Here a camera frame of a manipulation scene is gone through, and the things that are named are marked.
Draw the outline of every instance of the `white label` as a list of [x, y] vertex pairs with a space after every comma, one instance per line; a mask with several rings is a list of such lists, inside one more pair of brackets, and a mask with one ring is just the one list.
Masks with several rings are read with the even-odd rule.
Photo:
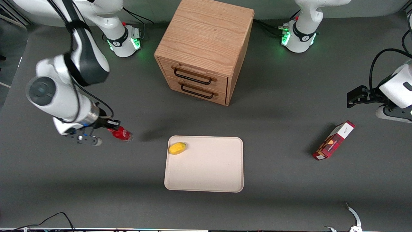
[[346, 137], [349, 135], [350, 132], [352, 132], [353, 127], [347, 123], [342, 125], [342, 128], [337, 132], [338, 135], [342, 136], [343, 139], [346, 139]]

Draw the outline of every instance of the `white tray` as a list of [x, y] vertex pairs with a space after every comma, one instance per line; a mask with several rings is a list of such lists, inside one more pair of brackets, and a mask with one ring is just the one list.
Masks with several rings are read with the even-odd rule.
[[[172, 155], [169, 147], [186, 143]], [[170, 137], [164, 186], [169, 190], [240, 192], [243, 189], [243, 142], [238, 137]]]

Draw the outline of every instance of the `green led light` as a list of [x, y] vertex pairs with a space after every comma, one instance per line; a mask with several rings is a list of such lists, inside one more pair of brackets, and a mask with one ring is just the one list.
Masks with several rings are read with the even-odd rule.
[[287, 32], [287, 33], [283, 36], [283, 38], [282, 38], [282, 44], [283, 44], [283, 45], [288, 44], [289, 38], [290, 38], [290, 32]]
[[133, 43], [133, 46], [136, 50], [140, 48], [140, 40], [139, 39], [130, 38], [130, 41]]
[[110, 46], [110, 50], [112, 50], [112, 51], [113, 51], [112, 45], [110, 44], [109, 40], [107, 40], [107, 43], [108, 43], [108, 44], [109, 44], [109, 46]]
[[313, 35], [313, 39], [312, 39], [312, 42], [310, 42], [310, 45], [313, 44], [313, 41], [315, 40], [315, 37], [316, 37], [316, 33]]

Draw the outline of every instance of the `wooden drawer cabinet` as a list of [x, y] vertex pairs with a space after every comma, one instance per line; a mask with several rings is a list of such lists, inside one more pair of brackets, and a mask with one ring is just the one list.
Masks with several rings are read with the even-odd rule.
[[166, 77], [167, 83], [169, 87], [181, 93], [185, 93], [194, 97], [198, 97], [204, 100], [208, 100], [210, 102], [218, 103], [218, 104], [225, 104], [226, 101], [226, 93], [219, 92], [216, 90], [209, 90], [205, 88], [200, 88], [196, 85], [192, 85], [190, 83], [184, 83], [179, 79], [173, 77]]
[[154, 57], [169, 87], [222, 105], [230, 99], [254, 11], [213, 0], [182, 0]]

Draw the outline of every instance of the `drawer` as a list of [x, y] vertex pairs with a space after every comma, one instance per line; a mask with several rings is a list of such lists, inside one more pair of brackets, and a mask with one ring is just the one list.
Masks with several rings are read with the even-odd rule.
[[198, 97], [203, 100], [207, 100], [210, 102], [218, 103], [221, 105], [226, 105], [226, 94], [216, 91], [216, 90], [207, 90], [204, 88], [199, 88], [194, 85], [185, 84], [179, 79], [174, 77], [167, 76], [166, 77], [167, 83], [169, 87], [181, 93], [185, 93], [194, 97]]
[[159, 58], [159, 62], [166, 76], [183, 81], [184, 84], [197, 86], [210, 91], [216, 90], [226, 93], [227, 77], [219, 76], [207, 71], [201, 71], [177, 62]]

